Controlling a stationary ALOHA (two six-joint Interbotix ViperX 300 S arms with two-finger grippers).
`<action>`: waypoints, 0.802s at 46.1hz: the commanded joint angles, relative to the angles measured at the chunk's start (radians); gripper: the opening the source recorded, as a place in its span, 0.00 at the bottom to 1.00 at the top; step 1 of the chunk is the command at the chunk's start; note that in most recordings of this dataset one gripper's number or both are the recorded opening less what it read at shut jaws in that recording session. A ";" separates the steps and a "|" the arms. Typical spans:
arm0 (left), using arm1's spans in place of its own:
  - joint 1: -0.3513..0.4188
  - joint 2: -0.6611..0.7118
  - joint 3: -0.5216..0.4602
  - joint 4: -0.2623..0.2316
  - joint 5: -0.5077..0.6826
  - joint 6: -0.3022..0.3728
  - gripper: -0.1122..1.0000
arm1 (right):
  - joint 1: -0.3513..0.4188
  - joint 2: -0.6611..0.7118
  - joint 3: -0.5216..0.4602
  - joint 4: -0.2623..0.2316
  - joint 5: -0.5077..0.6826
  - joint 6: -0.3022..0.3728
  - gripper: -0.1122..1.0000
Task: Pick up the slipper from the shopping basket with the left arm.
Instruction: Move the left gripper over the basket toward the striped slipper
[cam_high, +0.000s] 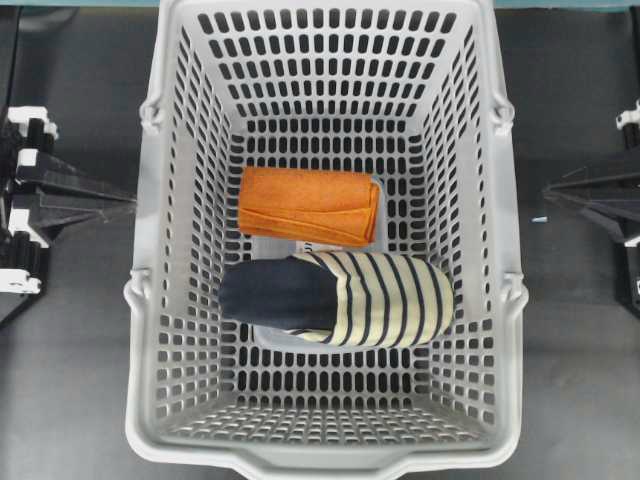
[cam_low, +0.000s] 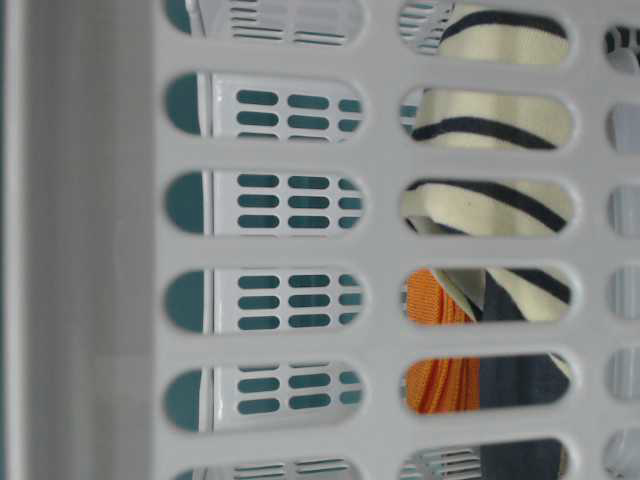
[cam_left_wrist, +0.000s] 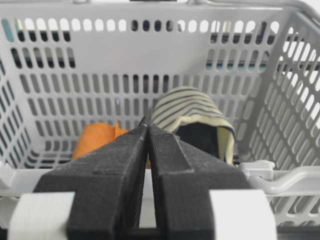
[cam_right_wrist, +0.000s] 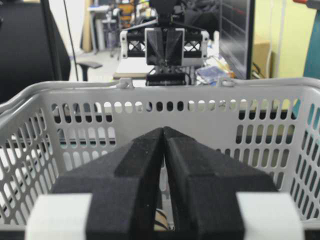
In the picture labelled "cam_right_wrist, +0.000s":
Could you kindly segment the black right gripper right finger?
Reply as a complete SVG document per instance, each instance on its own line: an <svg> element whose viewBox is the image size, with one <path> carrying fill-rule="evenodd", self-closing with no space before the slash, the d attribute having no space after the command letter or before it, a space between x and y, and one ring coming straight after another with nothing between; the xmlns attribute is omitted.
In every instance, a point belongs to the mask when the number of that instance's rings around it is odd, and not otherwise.
<svg viewBox="0 0 320 240"><path fill-rule="evenodd" d="M271 176L166 126L165 159L177 210L198 240L303 240L288 193Z"/></svg>

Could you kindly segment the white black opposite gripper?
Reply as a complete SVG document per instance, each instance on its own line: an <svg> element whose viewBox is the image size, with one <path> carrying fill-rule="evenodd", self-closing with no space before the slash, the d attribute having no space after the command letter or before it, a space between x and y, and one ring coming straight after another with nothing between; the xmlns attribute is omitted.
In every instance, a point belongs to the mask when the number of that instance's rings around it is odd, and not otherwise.
<svg viewBox="0 0 320 240"><path fill-rule="evenodd" d="M128 28L119 38L124 59L144 58L149 66L200 66L208 56L209 33L200 28Z"/></svg>

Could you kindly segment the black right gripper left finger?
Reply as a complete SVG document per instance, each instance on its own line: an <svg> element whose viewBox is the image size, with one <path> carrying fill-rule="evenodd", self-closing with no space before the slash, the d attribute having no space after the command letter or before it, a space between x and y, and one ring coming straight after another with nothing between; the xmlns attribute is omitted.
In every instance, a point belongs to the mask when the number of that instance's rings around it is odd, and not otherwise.
<svg viewBox="0 0 320 240"><path fill-rule="evenodd" d="M61 174L41 195L27 240L148 240L154 236L164 131L156 128Z"/></svg>

